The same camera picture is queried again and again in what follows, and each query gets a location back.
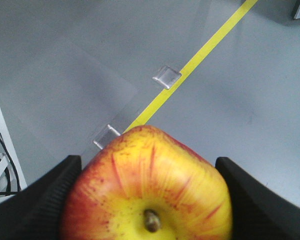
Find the black cable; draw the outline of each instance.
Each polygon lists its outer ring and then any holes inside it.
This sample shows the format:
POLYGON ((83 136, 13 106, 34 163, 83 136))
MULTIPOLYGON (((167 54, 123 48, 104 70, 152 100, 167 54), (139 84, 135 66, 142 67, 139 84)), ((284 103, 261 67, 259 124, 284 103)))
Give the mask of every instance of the black cable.
POLYGON ((20 192, 21 191, 20 180, 19 180, 19 175, 18 175, 18 171, 17 171, 16 165, 15 165, 14 161, 12 160, 12 158, 11 158, 11 156, 10 156, 8 150, 7 150, 7 147, 6 147, 5 143, 4 143, 4 141, 2 141, 1 138, 0 138, 0 144, 3 147, 3 149, 4 149, 5 153, 6 153, 6 156, 8 157, 9 162, 10 162, 10 164, 12 166, 12 169, 13 169, 13 172, 14 172, 14 175, 15 175, 15 178, 16 178, 17 191, 20 192))
POLYGON ((5 195, 5 196, 9 196, 9 195, 15 195, 18 194, 18 191, 0 191, 0 196, 1 195, 5 195))

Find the yellow tape line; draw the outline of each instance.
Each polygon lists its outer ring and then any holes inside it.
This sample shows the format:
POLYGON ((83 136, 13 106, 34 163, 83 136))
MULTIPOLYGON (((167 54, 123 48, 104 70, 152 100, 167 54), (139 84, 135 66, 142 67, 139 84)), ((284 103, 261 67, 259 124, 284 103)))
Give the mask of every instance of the yellow tape line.
POLYGON ((144 125, 155 112, 171 97, 178 87, 188 78, 196 67, 208 56, 208 54, 221 42, 221 40, 234 28, 234 26, 246 15, 258 0, 246 0, 235 13, 219 28, 219 30, 203 45, 203 47, 180 70, 182 76, 170 89, 162 90, 143 112, 124 131, 133 127, 144 125))

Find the apple skin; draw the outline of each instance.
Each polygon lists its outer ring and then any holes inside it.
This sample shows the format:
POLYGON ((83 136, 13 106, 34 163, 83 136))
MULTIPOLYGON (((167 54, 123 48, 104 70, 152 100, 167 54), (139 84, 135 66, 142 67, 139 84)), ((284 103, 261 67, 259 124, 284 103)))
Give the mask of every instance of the apple skin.
POLYGON ((114 139, 85 167, 60 220, 61 240, 229 240, 227 184, 205 159, 142 125, 114 139), (149 232, 144 211, 160 218, 149 232))

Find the transparent acrylic panel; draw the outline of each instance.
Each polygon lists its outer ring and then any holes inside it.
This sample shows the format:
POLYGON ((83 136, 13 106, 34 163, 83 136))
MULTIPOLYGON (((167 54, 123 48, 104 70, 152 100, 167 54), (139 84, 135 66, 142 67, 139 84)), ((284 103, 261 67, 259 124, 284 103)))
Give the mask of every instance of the transparent acrylic panel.
POLYGON ((124 132, 161 92, 158 70, 179 71, 240 5, 0 1, 0 104, 28 183, 67 155, 87 164, 108 124, 124 132))

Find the red and yellow apple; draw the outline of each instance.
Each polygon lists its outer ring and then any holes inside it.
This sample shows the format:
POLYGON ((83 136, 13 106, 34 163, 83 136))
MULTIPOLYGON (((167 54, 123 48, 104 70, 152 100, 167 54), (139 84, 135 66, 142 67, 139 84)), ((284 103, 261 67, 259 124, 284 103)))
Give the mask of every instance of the red and yellow apple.
POLYGON ((228 240, 227 185, 162 130, 137 126, 100 151, 70 191, 61 240, 228 240))

